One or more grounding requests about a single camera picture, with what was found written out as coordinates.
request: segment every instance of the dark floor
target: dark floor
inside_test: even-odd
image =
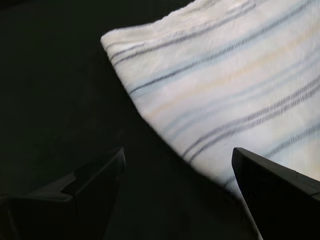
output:
[[[0,11],[0,193],[24,194],[124,147],[107,239],[255,239],[241,205],[141,119],[100,37],[190,0],[34,0]]]

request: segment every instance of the black plastic object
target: black plastic object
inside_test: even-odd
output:
[[[125,169],[117,149],[26,196],[0,197],[0,240],[101,240]]]
[[[264,240],[320,239],[320,182],[243,148],[234,174]]]

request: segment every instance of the striped towel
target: striped towel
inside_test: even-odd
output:
[[[141,116],[239,193],[242,147],[320,180],[320,0],[196,0],[101,43]]]

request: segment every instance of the towel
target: towel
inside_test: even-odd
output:
[[[320,180],[320,0],[196,0],[101,43],[140,115],[201,174],[239,196],[241,147]]]

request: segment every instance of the blanket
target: blanket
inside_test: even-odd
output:
[[[320,0],[196,0],[101,43],[140,115],[203,175],[240,195],[241,147],[320,180]]]

